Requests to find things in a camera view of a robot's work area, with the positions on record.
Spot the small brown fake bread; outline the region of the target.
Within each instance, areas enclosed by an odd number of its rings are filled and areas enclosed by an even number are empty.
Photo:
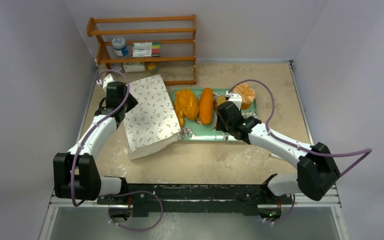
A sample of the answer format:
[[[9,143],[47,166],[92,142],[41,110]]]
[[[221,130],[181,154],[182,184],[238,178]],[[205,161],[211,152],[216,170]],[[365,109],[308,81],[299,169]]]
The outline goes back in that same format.
[[[219,95],[215,100],[214,100],[214,107],[218,107],[220,106],[221,104],[227,102],[227,98],[225,95]]]

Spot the long orange fake baguette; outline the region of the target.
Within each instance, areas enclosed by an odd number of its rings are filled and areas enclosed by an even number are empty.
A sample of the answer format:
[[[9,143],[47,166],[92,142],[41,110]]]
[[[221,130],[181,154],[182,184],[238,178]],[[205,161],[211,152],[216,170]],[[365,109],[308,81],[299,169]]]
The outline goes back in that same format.
[[[199,121],[202,125],[209,125],[214,116],[214,96],[211,88],[206,87],[199,98]]]

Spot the white patterned paper bag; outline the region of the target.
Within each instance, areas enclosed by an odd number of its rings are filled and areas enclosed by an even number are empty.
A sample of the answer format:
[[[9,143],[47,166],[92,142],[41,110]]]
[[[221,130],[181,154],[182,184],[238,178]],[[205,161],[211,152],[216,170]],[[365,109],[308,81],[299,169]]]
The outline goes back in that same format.
[[[181,127],[161,75],[129,84],[138,104],[125,114],[123,124],[129,158],[135,160],[166,148],[179,139]]]

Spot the orange braided fake bread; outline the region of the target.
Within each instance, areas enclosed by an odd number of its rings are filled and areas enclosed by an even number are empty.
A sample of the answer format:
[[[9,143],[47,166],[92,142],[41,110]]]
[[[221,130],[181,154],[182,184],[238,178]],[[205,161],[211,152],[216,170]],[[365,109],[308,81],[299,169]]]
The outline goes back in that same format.
[[[175,114],[177,116],[179,125],[182,128],[184,126],[184,124],[185,124],[185,115],[184,115],[184,113],[181,110],[180,111],[176,111]]]

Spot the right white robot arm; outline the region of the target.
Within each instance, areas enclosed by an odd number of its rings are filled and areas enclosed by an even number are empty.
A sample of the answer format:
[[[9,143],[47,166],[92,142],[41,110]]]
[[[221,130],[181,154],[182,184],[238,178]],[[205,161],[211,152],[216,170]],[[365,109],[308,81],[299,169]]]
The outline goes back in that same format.
[[[285,144],[272,137],[261,120],[244,118],[231,101],[217,106],[215,111],[216,130],[268,150],[296,169],[293,174],[275,173],[263,182],[260,196],[264,202],[272,204],[282,195],[297,193],[313,201],[320,201],[340,178],[339,168],[326,145],[319,142],[311,147],[314,153],[309,153]]]

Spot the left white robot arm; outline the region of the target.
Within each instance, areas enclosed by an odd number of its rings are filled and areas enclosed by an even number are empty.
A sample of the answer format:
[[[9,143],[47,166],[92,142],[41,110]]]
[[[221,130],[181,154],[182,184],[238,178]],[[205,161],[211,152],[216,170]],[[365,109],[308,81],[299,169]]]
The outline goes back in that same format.
[[[77,200],[93,201],[106,195],[118,205],[129,199],[125,178],[100,176],[95,158],[138,101],[123,82],[110,82],[104,89],[106,97],[86,133],[67,152],[53,158],[54,193],[58,198],[71,199],[75,206]]]

